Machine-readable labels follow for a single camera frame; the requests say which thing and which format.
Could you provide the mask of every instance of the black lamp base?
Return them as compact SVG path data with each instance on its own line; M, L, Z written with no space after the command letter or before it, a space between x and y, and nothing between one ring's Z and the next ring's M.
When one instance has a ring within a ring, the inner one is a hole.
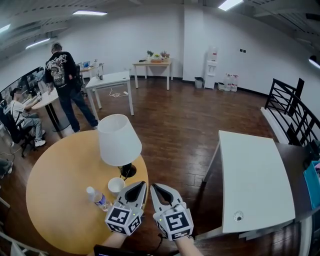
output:
M132 163L128 163L122 166L120 172L123 177L130 178L136 174L137 168Z

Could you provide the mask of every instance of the bottle cap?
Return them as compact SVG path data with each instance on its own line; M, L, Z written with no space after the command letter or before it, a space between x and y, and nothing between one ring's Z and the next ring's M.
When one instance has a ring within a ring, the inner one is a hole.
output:
M94 195L95 194L95 189L92 186L88 186L86 188L86 192L90 195Z

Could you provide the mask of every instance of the white cup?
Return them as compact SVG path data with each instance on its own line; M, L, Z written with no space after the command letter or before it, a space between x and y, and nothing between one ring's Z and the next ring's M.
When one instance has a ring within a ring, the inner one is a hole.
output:
M108 189L110 190L111 194L116 198L121 190L123 190L126 186L125 181L122 178L112 178L108 182Z

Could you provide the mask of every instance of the white lampshade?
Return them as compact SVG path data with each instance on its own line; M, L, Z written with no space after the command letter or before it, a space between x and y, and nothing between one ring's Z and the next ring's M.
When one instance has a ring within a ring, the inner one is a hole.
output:
M100 155L111 166L132 163L140 155L142 144L129 119L112 114L98 124Z

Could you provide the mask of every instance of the office chair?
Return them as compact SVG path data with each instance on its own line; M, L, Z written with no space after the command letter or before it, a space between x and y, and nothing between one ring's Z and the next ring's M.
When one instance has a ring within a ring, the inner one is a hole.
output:
M76 68L76 72L75 72L75 86L78 90L78 92L81 92L81 94L83 96L86 96L88 97L88 94L86 93L85 91L85 80L84 80L84 77L82 74L80 74L80 66L79 65L76 65L75 66Z
M23 129L21 125L23 121L16 123L11 113L5 114L2 107L0 107L0 122L3 123L5 128L9 131L14 143L18 144L22 141L20 146L22 148L21 156L23 158L25 157L24 152L28 145L31 145L33 151L36 151L35 143L31 143L35 140L35 137L30 135L30 131L33 128L32 126Z

